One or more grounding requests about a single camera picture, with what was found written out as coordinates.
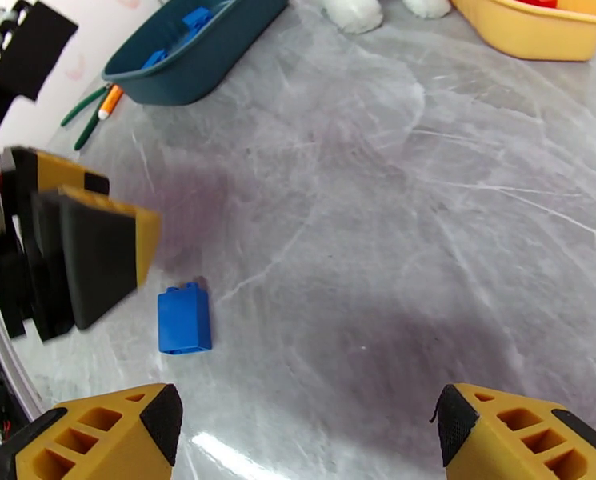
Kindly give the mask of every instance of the yellow bin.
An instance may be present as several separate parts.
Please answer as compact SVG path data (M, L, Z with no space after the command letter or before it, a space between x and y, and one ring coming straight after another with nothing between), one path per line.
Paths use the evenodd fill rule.
M515 0L451 0L492 47L516 58L587 61L596 51L596 0L557 9Z

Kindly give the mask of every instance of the teal plastic tray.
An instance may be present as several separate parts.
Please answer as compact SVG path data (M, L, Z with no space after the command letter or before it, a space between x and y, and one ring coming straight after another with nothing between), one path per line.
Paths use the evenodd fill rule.
M186 105L208 95L289 0L169 0L111 57L102 78L116 83L135 102ZM211 21L187 44L182 18L199 7ZM169 55L143 69L158 50Z

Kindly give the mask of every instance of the marble surface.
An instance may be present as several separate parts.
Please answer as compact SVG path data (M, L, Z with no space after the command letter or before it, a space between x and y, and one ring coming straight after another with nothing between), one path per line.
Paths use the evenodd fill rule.
M596 427L596 58L522 62L384 3L346 38L292 0L208 98L99 127L80 161L163 213L162 244L90 332L16 341L47 403L174 382L177 480L439 480L448 382ZM199 274L214 350L163 356L156 296Z

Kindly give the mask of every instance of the green pliers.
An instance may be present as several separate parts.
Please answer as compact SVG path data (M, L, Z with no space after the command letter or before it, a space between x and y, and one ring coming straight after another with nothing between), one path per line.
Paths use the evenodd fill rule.
M98 125L98 122L100 122L98 112L99 112L100 108L102 108L102 104L106 100L106 97L109 95L109 92L111 92L111 88L113 88L113 83L108 83L108 84L104 85L102 88L99 88L98 90L93 92L91 95L86 97L84 100L82 100L79 104L77 104L72 109L72 111L69 112L66 115L66 117L64 117L64 119L60 122L60 127L64 127L66 124L71 122L75 118L76 115L78 115L85 108L87 108L88 105L95 102L99 97L102 97L100 100L100 103L98 104L98 106L95 109L95 112L93 112L93 115L91 115L89 122L86 124L84 131L82 132L82 134L80 135L78 140L75 142L75 146L74 146L75 150L80 150L81 148L84 147L84 145L86 144L86 141L89 140L89 137L95 130L95 127Z

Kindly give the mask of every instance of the white wall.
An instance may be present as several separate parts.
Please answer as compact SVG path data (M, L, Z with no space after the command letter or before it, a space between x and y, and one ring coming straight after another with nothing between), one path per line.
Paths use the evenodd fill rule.
M0 0L12 6L17 0ZM41 0L79 24L33 104L14 102L0 127L5 145L43 147L117 48L160 7L158 0Z

